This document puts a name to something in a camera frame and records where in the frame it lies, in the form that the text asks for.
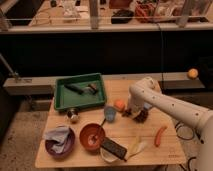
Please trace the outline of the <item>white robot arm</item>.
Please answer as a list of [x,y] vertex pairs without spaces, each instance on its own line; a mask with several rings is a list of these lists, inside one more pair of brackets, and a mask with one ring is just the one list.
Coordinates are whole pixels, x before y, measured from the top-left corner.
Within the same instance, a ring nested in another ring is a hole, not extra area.
[[162,94],[158,81],[152,77],[132,84],[129,95],[133,111],[141,110],[148,103],[194,128],[203,145],[213,143],[213,110]]

